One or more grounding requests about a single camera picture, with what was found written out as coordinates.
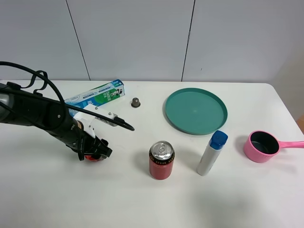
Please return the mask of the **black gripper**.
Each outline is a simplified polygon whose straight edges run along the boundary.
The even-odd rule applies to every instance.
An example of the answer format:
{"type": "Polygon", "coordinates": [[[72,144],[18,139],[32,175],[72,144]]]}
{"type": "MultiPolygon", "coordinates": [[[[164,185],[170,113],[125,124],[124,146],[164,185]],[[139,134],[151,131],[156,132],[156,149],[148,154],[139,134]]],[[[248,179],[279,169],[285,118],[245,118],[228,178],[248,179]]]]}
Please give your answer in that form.
{"type": "Polygon", "coordinates": [[[83,126],[71,116],[66,116],[59,127],[48,133],[76,152],[80,161],[87,159],[91,162],[98,162],[110,157],[112,149],[108,147],[109,143],[104,139],[100,140],[96,154],[90,154],[94,152],[93,146],[96,145],[97,140],[85,132],[83,126]]]}

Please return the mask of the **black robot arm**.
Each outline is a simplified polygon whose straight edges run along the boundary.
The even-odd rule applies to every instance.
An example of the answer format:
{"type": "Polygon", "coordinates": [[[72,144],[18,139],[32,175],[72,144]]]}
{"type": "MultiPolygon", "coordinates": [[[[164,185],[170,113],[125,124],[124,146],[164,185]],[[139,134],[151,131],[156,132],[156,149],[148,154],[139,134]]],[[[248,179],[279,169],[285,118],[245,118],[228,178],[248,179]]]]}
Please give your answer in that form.
{"type": "Polygon", "coordinates": [[[1,123],[43,129],[76,152],[81,161],[85,158],[98,161],[111,155],[108,142],[87,133],[85,127],[88,125],[83,120],[73,118],[68,108],[25,94],[30,93],[20,90],[15,83],[1,83],[0,102],[9,107],[9,110],[0,108],[1,123]]]}

